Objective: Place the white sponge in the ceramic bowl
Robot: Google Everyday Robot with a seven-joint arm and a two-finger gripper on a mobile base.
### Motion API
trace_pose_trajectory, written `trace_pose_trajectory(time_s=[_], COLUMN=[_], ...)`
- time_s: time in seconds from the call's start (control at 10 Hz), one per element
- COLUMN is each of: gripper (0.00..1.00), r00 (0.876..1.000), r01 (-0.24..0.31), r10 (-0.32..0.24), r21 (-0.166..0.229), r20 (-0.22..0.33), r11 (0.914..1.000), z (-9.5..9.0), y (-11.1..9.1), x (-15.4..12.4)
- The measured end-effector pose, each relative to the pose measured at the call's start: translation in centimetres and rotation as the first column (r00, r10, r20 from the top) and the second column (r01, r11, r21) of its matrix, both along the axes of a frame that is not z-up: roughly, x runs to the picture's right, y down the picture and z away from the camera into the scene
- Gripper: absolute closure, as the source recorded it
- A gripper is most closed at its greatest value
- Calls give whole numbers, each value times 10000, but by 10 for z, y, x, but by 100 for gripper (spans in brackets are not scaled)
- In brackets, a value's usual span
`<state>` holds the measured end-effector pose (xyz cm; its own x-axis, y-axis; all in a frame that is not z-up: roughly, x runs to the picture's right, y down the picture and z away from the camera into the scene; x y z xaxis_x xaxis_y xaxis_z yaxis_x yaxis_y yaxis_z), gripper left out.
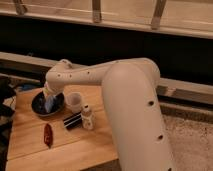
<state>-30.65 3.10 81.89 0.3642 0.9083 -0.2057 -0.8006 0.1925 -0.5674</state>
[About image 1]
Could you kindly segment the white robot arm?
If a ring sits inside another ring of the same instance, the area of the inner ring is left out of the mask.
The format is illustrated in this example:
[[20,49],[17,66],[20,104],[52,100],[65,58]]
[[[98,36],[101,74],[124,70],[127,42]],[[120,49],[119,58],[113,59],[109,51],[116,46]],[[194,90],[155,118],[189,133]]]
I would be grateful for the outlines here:
[[122,171],[177,171],[157,98],[158,66],[147,58],[73,69],[59,61],[46,73],[44,92],[67,85],[99,85]]

